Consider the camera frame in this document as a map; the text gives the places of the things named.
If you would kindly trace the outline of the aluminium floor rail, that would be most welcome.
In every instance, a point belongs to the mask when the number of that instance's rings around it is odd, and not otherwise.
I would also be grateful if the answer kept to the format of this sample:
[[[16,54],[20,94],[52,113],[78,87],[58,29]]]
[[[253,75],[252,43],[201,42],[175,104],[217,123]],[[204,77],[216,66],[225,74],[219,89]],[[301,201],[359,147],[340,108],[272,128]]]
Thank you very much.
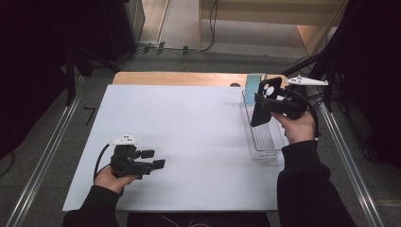
[[[352,153],[348,148],[347,143],[345,142],[345,139],[340,131],[335,116],[330,113],[329,110],[325,107],[322,97],[319,97],[318,100],[320,101],[320,104],[318,104],[317,107],[322,113],[325,124],[328,127],[330,134],[334,140],[335,146],[347,172],[348,178],[350,179],[351,185],[354,188],[358,203],[364,213],[368,225],[370,227],[385,227],[384,222],[376,208],[375,202],[371,196],[371,193],[366,183],[362,179],[362,175],[359,172]]]
[[[57,152],[61,139],[63,138],[67,127],[76,111],[76,108],[81,100],[81,95],[76,95],[69,106],[63,109],[60,120],[53,130],[49,141],[46,144],[44,152],[35,166],[27,184],[22,190],[18,201],[13,208],[6,227],[21,227],[26,214],[33,203],[40,186],[44,180],[44,176]]]

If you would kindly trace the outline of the clear plastic tray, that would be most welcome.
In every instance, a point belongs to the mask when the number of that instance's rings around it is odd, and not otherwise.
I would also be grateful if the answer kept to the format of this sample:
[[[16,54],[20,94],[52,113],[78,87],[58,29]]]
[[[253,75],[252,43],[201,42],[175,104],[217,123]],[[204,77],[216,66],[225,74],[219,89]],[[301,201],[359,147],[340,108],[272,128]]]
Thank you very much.
[[[243,91],[241,96],[239,108],[251,159],[258,163],[273,162],[281,155],[282,148],[288,145],[284,129],[274,118],[268,123],[252,127],[251,121],[255,107],[253,91]]]

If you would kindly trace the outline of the person's left hand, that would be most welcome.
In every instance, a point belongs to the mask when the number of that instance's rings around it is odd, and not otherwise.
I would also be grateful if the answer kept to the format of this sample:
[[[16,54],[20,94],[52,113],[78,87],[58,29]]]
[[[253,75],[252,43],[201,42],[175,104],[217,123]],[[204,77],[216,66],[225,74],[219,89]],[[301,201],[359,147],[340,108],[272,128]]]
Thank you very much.
[[[94,185],[107,188],[119,194],[126,185],[131,184],[137,178],[137,175],[128,175],[125,177],[116,178],[113,174],[113,169],[108,166],[97,174]]]

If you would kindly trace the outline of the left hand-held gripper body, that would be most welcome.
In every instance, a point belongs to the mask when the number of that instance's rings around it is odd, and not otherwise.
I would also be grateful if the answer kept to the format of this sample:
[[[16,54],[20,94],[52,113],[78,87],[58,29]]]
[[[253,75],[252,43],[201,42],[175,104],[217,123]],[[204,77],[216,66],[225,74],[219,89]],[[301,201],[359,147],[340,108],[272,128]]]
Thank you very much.
[[[141,180],[146,174],[144,162],[136,162],[135,152],[138,150],[137,141],[131,134],[123,135],[110,142],[114,146],[113,156],[111,157],[110,167],[113,169],[116,178],[128,175],[137,175]]]

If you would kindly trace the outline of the black phone case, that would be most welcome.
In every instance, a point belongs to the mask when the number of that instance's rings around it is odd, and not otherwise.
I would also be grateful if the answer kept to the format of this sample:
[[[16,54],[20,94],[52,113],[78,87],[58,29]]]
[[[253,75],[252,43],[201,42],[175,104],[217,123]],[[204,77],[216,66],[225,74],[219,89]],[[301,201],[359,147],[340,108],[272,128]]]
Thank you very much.
[[[252,127],[257,127],[270,122],[271,105],[277,100],[281,89],[281,83],[281,78],[264,79],[259,82],[258,90],[253,96],[254,108],[251,119]]]

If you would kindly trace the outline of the black curtain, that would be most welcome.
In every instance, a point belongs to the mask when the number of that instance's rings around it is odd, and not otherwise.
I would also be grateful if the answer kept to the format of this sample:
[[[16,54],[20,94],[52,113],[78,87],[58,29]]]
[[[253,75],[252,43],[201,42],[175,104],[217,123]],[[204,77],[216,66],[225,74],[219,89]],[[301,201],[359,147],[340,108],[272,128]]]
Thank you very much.
[[[401,170],[401,0],[349,0],[336,35],[341,101],[365,155]]]
[[[0,159],[66,88],[49,0],[0,0]]]

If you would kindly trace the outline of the black metal stand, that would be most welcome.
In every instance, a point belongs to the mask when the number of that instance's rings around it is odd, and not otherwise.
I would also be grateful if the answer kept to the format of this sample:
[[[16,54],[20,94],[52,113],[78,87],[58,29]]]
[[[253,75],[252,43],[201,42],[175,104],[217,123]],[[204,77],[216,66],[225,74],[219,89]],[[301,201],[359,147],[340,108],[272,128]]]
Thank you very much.
[[[85,48],[70,43],[66,43],[64,48],[67,88],[66,105],[70,106],[76,97],[75,68],[77,68],[84,77],[90,77],[93,73],[93,68],[89,63],[89,58],[85,53]]]

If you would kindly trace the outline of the white table board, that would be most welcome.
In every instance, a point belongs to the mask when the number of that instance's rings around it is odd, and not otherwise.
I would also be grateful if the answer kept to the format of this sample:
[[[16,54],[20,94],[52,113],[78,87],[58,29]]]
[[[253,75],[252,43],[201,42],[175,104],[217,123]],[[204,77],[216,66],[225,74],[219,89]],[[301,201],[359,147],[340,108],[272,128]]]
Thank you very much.
[[[110,85],[81,155],[64,210],[81,207],[108,142],[125,134],[166,165],[126,186],[118,209],[135,212],[269,211],[282,158],[252,161],[239,87]]]

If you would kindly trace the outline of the light wooden shelf unit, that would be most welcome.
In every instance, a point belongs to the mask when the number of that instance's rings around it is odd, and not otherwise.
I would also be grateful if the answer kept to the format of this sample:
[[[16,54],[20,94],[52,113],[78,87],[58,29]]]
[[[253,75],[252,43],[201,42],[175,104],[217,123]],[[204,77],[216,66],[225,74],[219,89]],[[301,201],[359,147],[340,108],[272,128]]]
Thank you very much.
[[[218,0],[218,20],[296,25],[306,52],[317,54],[350,0]]]

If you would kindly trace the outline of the dark cabinet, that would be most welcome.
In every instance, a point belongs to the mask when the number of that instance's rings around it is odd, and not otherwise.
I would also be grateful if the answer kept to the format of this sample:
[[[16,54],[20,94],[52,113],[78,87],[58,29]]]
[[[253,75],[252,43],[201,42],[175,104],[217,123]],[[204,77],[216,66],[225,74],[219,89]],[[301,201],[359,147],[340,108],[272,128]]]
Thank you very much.
[[[146,21],[142,0],[99,1],[104,20],[101,54],[110,61],[133,54]]]

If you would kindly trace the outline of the black tripod stand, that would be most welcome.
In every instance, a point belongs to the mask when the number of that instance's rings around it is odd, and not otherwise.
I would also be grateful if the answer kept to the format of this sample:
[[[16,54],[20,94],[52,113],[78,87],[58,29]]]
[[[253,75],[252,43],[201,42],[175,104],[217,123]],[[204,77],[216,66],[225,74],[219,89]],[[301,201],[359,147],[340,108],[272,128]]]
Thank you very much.
[[[335,76],[335,62],[324,52],[318,53],[315,56],[307,57],[303,61],[297,61],[296,64],[282,72],[282,75],[289,76],[303,68],[313,64],[309,73],[310,79],[326,79],[328,85],[323,92],[323,103],[329,112],[332,112],[331,95]]]

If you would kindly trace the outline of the person's right hand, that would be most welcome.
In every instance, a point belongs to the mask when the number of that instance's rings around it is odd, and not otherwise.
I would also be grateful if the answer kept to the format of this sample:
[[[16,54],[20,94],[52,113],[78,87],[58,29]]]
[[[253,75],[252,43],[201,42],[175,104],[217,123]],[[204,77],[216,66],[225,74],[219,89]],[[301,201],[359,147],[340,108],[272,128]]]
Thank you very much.
[[[298,119],[290,119],[280,113],[271,114],[284,128],[285,135],[290,144],[310,141],[315,138],[315,122],[309,112],[305,112]]]

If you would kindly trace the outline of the translucent iridescent phone case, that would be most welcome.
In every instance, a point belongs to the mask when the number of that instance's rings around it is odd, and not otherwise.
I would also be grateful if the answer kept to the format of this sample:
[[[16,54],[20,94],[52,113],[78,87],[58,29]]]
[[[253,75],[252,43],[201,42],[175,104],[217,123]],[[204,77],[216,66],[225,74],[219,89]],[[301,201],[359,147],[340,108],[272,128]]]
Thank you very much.
[[[266,78],[266,74],[250,73],[246,78],[244,101],[247,105],[254,105],[254,94],[258,92],[259,83]]]

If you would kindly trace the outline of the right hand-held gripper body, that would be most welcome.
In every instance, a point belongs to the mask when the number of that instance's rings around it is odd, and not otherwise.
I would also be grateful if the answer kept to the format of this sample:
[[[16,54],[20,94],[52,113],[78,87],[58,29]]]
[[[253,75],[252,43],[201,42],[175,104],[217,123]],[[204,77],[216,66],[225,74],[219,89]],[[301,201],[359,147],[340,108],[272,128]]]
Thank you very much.
[[[316,112],[307,99],[307,95],[301,93],[306,86],[327,86],[327,80],[309,79],[298,76],[286,79],[286,86],[280,89],[277,99],[277,109],[272,113],[284,114],[290,119],[300,118],[304,112],[309,111],[314,119],[317,119]]]

